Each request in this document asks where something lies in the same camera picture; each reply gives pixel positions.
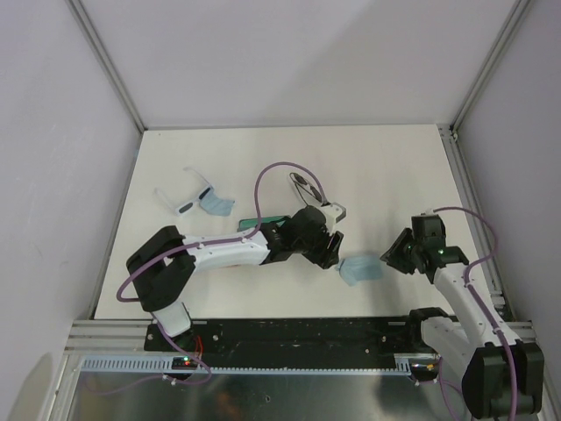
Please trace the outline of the light blue cleaning cloth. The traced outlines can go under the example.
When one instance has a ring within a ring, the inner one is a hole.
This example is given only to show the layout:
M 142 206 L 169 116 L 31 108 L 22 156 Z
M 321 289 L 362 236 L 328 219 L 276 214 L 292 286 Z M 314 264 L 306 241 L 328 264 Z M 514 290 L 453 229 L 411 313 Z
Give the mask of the light blue cleaning cloth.
M 380 257 L 376 253 L 346 257 L 337 264 L 336 270 L 350 287 L 360 282 L 377 281 L 383 277 Z

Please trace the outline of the blue glasses case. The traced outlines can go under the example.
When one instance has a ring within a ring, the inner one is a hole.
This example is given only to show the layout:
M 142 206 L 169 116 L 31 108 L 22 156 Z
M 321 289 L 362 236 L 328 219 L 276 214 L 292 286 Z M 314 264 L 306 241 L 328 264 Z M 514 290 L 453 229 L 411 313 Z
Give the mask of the blue glasses case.
M 253 230 L 258 225 L 263 225 L 267 223 L 276 223 L 277 225 L 282 225 L 288 216 L 280 215 L 280 216 L 272 216 L 272 217 L 262 217 L 261 219 L 258 218 L 245 218 L 240 219 L 238 221 L 238 232 L 243 232 L 246 230 Z

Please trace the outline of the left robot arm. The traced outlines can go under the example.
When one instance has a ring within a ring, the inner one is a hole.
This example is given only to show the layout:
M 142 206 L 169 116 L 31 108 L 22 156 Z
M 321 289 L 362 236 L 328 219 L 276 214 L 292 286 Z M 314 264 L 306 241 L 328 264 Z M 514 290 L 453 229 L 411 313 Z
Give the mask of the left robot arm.
M 181 293 L 189 278 L 203 271 L 236 266 L 263 266 L 300 254 L 322 269 L 339 262 L 344 234 L 336 226 L 346 209 L 336 203 L 308 205 L 279 223 L 259 223 L 231 236 L 187 239 L 174 225 L 157 231 L 125 263 L 135 300 L 151 314 L 174 350 L 194 339 L 192 320 Z

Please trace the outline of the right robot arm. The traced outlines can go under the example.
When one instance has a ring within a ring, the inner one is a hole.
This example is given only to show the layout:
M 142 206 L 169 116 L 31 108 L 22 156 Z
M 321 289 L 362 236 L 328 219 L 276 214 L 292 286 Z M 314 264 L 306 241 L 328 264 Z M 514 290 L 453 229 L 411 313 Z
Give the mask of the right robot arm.
M 474 418 L 513 420 L 542 409 L 541 348 L 503 320 L 471 275 L 476 264 L 447 244 L 439 215 L 413 216 L 381 259 L 405 275 L 425 275 L 450 305 L 451 314 L 437 307 L 412 310 L 404 340 L 415 352 L 431 348 L 453 369 Z

